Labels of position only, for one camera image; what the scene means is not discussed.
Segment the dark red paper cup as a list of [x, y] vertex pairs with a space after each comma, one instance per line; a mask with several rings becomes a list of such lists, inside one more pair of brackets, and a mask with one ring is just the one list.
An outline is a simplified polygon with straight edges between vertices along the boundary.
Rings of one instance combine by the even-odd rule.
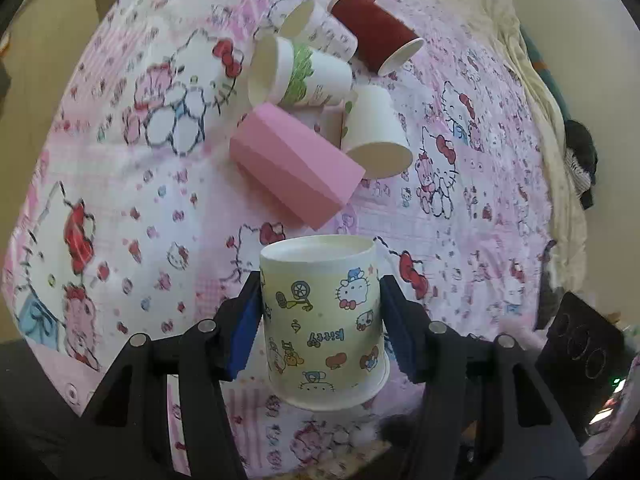
[[358, 58], [378, 76], [399, 70], [425, 44], [422, 37], [373, 0], [332, 0], [329, 11], [357, 38]]

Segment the pink faceted paper cup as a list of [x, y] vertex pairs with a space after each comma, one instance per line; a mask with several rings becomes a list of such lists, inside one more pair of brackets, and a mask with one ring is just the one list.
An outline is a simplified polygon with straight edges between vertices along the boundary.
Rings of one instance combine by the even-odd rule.
[[230, 157], [318, 230], [340, 212], [364, 169], [311, 128], [271, 103], [254, 107], [230, 139]]

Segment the black striped garment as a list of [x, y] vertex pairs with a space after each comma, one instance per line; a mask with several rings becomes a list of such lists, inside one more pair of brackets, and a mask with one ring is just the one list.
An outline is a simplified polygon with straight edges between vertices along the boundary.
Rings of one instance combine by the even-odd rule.
[[592, 189], [597, 182], [598, 153], [591, 133], [583, 124], [567, 120], [564, 127], [565, 165], [582, 208], [587, 210], [593, 206]]

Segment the white green-leaf paper cup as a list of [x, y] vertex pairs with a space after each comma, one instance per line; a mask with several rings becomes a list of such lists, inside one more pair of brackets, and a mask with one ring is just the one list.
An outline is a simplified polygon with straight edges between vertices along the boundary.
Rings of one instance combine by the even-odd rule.
[[364, 169], [366, 179], [401, 174], [413, 161], [392, 97], [375, 84], [357, 84], [344, 105], [341, 151]]

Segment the white green-band paper cup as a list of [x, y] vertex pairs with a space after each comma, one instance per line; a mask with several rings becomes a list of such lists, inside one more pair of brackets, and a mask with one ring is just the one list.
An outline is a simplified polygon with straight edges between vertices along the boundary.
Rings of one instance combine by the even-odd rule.
[[352, 68], [340, 58], [273, 35], [255, 46], [247, 75], [253, 106], [335, 106], [351, 91]]

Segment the cream yellow blanket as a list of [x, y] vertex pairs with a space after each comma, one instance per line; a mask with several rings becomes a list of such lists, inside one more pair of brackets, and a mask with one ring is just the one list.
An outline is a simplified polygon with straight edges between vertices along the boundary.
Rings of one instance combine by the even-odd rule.
[[534, 69], [512, 0], [459, 0], [470, 20], [488, 39], [506, 65], [514, 70], [540, 133], [544, 174], [548, 181], [552, 214], [550, 234], [552, 278], [567, 290], [582, 287], [587, 275], [587, 220], [565, 162], [565, 127], [561, 109]]

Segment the yellow cartoon paper cup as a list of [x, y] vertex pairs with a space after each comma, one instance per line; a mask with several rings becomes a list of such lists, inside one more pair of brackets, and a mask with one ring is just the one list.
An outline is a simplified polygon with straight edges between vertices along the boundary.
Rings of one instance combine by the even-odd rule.
[[274, 393], [315, 412], [353, 408], [376, 396], [390, 364], [374, 241], [296, 237], [265, 247], [259, 258]]

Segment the pink Hello Kitty bedsheet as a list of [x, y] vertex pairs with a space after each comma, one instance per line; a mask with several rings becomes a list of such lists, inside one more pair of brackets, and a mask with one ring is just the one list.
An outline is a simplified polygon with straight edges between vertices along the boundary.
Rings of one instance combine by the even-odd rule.
[[423, 389], [381, 280], [458, 333], [537, 316], [563, 184], [511, 0], [116, 0], [67, 85], [4, 262], [12, 413], [57, 467], [134, 336], [260, 278], [222, 387], [244, 474], [338, 479]]

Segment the white pink-pattern paper cup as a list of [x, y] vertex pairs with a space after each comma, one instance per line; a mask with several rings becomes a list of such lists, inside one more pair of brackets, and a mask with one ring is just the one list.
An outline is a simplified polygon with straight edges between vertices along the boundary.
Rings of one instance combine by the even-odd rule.
[[358, 48], [356, 36], [314, 0], [299, 3], [284, 20], [279, 35], [345, 62], [354, 57]]

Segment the black device with rings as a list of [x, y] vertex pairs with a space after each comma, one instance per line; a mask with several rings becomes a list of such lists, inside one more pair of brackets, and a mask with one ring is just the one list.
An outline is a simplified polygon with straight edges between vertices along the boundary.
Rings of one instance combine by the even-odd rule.
[[614, 324], [571, 292], [563, 296], [535, 366], [579, 443], [630, 360]]

